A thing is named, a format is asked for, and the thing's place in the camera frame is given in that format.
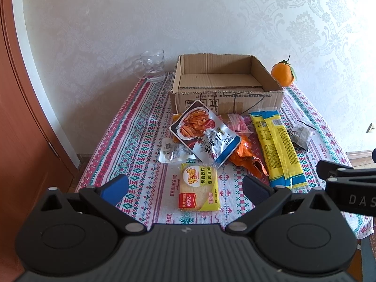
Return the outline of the pink clear snack packet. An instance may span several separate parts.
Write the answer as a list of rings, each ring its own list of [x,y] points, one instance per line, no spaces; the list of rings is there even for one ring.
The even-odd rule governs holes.
[[[255,131],[250,117],[244,117],[237,113],[228,113],[219,115],[219,118],[229,129],[240,136],[250,136]]]

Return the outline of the clear glass mug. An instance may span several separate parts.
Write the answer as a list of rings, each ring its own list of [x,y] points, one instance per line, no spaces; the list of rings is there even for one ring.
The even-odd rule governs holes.
[[[165,51],[148,50],[132,63],[133,72],[139,80],[159,83],[165,79]]]

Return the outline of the yellow bread snack packet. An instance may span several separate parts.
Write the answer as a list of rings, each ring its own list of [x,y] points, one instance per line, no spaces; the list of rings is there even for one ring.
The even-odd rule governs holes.
[[[211,165],[180,165],[178,208],[185,211],[220,210],[217,169]]]

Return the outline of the yellow long snack pack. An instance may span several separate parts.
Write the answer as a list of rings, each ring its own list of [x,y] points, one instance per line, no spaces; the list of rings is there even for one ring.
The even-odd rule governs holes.
[[[252,112],[251,119],[268,168],[270,186],[305,190],[307,182],[300,161],[279,113]]]

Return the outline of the cardboard box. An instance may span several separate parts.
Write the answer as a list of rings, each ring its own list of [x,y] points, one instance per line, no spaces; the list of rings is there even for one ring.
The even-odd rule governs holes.
[[[170,101],[174,114],[196,100],[218,115],[277,110],[284,90],[253,55],[185,54],[178,56]]]

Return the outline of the patterned tablecloth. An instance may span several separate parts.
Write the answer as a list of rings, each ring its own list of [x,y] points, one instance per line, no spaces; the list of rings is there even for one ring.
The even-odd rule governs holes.
[[[254,208],[242,190],[247,171],[232,163],[222,165],[218,170],[220,210],[184,212],[178,209],[179,166],[158,160],[162,140],[171,134],[169,91],[173,78],[174,74],[169,73],[160,83],[137,83],[94,152],[76,190],[87,185],[100,187],[118,174],[125,174],[129,190],[117,207],[148,228],[153,223],[220,223],[225,227]],[[310,120],[316,128],[309,151],[297,150],[308,184],[299,192],[324,187],[316,173],[320,159],[351,165],[324,118],[296,85],[285,89],[279,113],[288,130],[298,119]],[[375,231],[372,217],[351,213],[343,216],[357,239]]]

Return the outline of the orange foil bag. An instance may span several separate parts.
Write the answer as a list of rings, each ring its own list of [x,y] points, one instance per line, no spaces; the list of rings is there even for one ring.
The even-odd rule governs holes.
[[[254,154],[252,144],[247,136],[240,136],[240,144],[229,156],[229,161],[238,167],[244,167],[254,177],[262,179],[269,176],[262,160]]]

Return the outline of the clear dark snack packet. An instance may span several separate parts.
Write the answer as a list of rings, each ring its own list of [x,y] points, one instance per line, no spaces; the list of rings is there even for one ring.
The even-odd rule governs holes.
[[[182,143],[174,142],[172,138],[162,139],[159,152],[159,162],[162,164],[175,164],[185,162],[188,159],[195,159],[195,155]]]

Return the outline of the brown wooden door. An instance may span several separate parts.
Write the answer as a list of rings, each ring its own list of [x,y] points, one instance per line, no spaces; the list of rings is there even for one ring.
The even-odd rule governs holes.
[[[15,239],[48,187],[67,191],[77,169],[52,130],[19,47],[14,0],[1,0],[1,281],[23,267]]]

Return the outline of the orange tangerine with leaf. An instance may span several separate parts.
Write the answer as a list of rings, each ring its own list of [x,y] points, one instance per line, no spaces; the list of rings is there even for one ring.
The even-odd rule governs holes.
[[[281,60],[276,63],[271,69],[271,75],[282,87],[288,87],[296,80],[296,74],[289,62],[290,57],[288,56],[287,60]]]

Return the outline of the small grey clear packet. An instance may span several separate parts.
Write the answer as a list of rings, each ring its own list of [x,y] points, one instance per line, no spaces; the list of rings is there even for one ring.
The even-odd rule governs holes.
[[[298,121],[290,131],[290,139],[293,144],[305,151],[309,150],[309,145],[315,133],[315,128],[304,122]]]

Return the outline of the white spicy strips bag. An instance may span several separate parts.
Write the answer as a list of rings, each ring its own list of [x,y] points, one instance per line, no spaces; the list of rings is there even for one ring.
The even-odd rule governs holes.
[[[240,136],[199,100],[169,129],[202,163],[215,167],[222,166],[241,142]]]

